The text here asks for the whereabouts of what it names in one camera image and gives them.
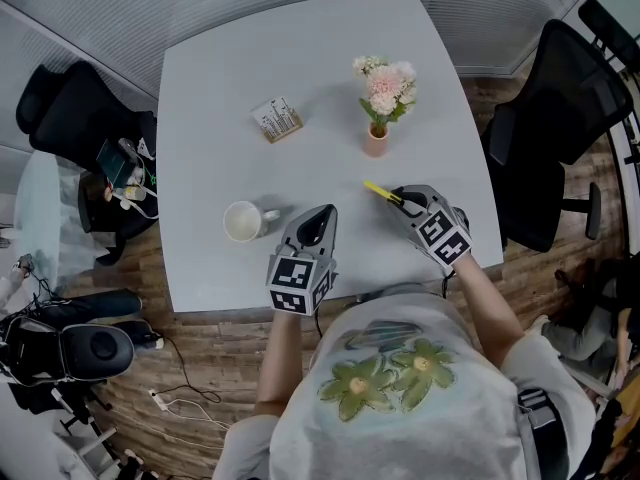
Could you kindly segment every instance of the strap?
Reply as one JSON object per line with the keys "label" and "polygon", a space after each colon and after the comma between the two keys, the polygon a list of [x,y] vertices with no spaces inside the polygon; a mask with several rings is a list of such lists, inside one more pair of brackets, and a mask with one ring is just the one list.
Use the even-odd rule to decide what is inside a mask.
{"label": "strap", "polygon": [[566,480],[569,476],[567,438],[560,414],[543,389],[518,393],[520,412],[531,425],[542,480]]}

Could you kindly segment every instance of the white t-shirt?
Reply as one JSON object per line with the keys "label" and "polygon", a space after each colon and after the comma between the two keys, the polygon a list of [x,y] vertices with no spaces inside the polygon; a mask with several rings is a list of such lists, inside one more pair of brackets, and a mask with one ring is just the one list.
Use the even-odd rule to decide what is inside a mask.
{"label": "white t-shirt", "polygon": [[561,415],[571,474],[589,446],[593,406],[546,338],[521,339],[498,370],[437,296],[350,309],[314,361],[281,418],[231,427],[214,480],[535,479],[517,406],[534,387]]}

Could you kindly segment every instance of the yellow marker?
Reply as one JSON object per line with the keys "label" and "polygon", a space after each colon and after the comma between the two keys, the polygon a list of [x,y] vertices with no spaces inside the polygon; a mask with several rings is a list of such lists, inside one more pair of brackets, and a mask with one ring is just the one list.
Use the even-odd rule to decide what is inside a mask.
{"label": "yellow marker", "polygon": [[365,181],[364,182],[364,186],[369,188],[369,189],[371,189],[371,190],[373,190],[376,194],[381,195],[382,197],[384,197],[385,199],[388,199],[389,201],[392,201],[392,202],[397,203],[397,204],[402,204],[403,203],[403,199],[402,198],[398,197],[395,194],[392,194],[388,190],[385,190],[385,189],[379,187],[375,183],[371,183],[370,181]]}

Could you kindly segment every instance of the desk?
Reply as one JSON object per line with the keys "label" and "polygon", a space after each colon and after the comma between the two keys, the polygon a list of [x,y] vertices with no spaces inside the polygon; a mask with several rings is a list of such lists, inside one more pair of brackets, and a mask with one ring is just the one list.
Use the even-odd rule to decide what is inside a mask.
{"label": "desk", "polygon": [[[414,112],[391,124],[389,152],[362,150],[368,118],[354,57],[407,60]],[[284,96],[304,128],[269,144],[250,116]],[[311,0],[203,32],[165,53],[158,109],[160,232],[175,311],[269,305],[269,255],[288,221],[338,209],[336,280],[329,297],[441,277],[397,236],[362,181],[426,183],[463,208],[483,267],[502,262],[480,139],[453,64],[419,0]],[[284,217],[269,234],[231,242],[225,208],[250,200]]]}
{"label": "desk", "polygon": [[[35,151],[20,178],[14,212],[16,251],[31,254],[35,274],[51,289],[93,268],[109,251],[82,229],[78,183],[82,170],[49,153]],[[33,276],[25,281],[29,294],[38,293]]]}

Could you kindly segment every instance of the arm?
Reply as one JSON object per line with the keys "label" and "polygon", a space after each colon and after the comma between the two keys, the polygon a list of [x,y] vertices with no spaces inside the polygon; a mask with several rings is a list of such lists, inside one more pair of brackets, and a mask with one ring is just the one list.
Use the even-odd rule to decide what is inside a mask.
{"label": "arm", "polygon": [[616,342],[618,344],[618,361],[616,363],[616,370],[619,375],[624,377],[629,371],[629,316],[631,315],[631,309],[623,309],[618,313],[618,334],[616,335]]}
{"label": "arm", "polygon": [[260,368],[254,414],[280,416],[301,381],[300,316],[276,311]]}
{"label": "arm", "polygon": [[453,268],[460,279],[482,349],[487,359],[500,368],[511,347],[524,336],[522,326],[471,254],[456,261]]}
{"label": "arm", "polygon": [[18,263],[13,266],[7,277],[0,278],[0,318],[9,314],[8,311],[5,310],[5,307],[13,294],[18,291],[18,288],[20,288],[22,281],[27,275],[28,266],[25,263],[26,260],[23,260],[23,258],[25,258],[25,256],[18,260]]}

